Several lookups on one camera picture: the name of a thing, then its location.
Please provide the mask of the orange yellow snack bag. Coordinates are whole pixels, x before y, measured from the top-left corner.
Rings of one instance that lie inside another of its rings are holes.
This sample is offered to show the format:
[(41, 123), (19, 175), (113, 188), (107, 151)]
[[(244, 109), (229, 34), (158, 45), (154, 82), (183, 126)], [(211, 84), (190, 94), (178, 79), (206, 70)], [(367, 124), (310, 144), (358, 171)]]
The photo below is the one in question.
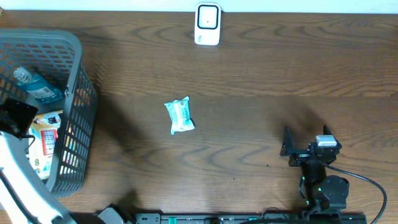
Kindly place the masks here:
[(35, 137), (28, 148), (29, 163), (41, 180), (48, 179), (50, 175), (62, 115), (62, 110), (38, 114), (29, 128), (29, 134)]

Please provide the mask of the teal wet wipes pack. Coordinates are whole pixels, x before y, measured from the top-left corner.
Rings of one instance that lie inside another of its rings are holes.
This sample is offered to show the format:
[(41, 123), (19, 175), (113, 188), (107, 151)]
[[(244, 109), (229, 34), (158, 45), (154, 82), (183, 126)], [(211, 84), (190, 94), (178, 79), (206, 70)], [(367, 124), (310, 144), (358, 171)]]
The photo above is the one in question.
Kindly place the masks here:
[(164, 103), (172, 122), (170, 129), (171, 135), (174, 135), (176, 132), (195, 129), (195, 125), (190, 117), (189, 100), (190, 97), (186, 96), (181, 100)]

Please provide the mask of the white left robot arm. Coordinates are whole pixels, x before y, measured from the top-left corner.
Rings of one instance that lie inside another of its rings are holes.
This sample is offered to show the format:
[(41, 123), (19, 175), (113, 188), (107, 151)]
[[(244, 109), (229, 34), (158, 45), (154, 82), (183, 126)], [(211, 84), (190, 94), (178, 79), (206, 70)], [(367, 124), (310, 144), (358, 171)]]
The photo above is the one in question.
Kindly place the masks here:
[(13, 223), (75, 223), (26, 158), (27, 131), (36, 113), (19, 100), (1, 103), (1, 205)]

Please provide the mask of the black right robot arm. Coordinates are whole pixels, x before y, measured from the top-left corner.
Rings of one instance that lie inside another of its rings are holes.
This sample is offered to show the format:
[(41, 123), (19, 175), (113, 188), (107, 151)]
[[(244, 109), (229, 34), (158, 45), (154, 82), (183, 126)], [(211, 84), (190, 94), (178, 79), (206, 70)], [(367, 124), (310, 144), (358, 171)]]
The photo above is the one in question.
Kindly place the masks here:
[(297, 149), (289, 128), (284, 129), (280, 155), (289, 158), (289, 166), (300, 167), (300, 194), (313, 213), (338, 212), (346, 208), (349, 182), (337, 175), (327, 175), (326, 167), (336, 160), (342, 145), (327, 126), (306, 149)]

